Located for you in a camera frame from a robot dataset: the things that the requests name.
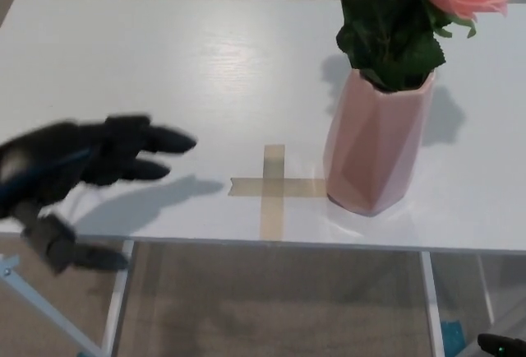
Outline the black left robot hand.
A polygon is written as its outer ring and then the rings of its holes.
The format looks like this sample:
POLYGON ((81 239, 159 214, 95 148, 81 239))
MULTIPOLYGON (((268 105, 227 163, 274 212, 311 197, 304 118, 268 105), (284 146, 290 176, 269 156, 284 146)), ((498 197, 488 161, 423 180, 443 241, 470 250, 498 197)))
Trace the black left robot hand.
POLYGON ((1 145, 1 217, 21 225, 21 237, 55 274, 68 267, 117 272, 128 258, 117 250, 80 243, 54 213, 42 214, 80 183, 106 187, 119 180, 152 181, 170 168, 141 160, 142 151, 182 155, 197 144, 185 132, 155 126, 145 114, 112 115, 103 122, 60 121, 1 145))

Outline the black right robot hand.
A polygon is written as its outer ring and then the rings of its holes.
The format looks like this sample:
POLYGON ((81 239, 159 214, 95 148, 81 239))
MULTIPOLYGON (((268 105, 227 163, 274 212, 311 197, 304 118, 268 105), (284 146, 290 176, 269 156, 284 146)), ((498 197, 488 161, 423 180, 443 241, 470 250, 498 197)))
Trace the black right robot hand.
POLYGON ((496 357, 525 357, 526 343, 518 338, 490 333, 479 334, 478 345, 482 351, 496 357))

